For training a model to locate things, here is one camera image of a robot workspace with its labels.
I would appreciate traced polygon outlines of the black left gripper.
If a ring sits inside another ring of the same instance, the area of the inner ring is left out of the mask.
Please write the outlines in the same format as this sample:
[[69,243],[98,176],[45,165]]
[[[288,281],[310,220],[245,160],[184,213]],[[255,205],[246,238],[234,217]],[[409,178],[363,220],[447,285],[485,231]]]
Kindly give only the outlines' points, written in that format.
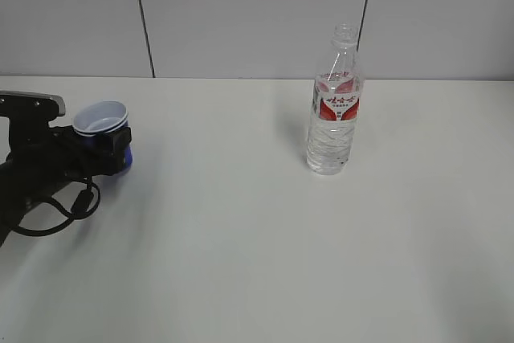
[[132,166],[128,126],[79,136],[70,126],[52,126],[57,116],[11,117],[10,152],[1,164],[1,213],[25,214],[38,198],[51,196],[72,178],[121,175]]

